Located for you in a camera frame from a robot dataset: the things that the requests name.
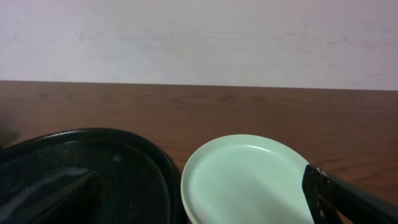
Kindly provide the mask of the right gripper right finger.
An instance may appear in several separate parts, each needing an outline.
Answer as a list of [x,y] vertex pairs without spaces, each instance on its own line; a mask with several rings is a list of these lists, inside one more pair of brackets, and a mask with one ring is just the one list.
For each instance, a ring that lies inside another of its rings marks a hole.
[[348,182],[308,164],[302,190],[315,224],[352,223],[397,224],[397,207]]

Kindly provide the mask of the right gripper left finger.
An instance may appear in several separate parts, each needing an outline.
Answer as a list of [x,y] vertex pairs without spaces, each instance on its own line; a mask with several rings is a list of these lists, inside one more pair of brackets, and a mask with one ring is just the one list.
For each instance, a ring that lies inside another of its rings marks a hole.
[[97,172],[60,172],[1,203],[1,223],[99,223],[104,186]]

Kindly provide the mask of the yellow round plate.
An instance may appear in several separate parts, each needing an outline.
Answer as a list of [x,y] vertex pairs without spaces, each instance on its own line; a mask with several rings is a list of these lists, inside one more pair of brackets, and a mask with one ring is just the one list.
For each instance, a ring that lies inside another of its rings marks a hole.
[[189,224],[198,224],[194,214],[190,210],[185,209],[185,214],[187,216],[187,222]]

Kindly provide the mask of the light green plate front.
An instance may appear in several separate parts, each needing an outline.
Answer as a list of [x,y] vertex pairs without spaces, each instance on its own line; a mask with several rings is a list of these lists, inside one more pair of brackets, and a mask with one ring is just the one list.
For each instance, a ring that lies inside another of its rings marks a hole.
[[306,165],[300,154],[269,138],[216,138],[185,164],[184,209],[198,223],[312,223],[302,190]]

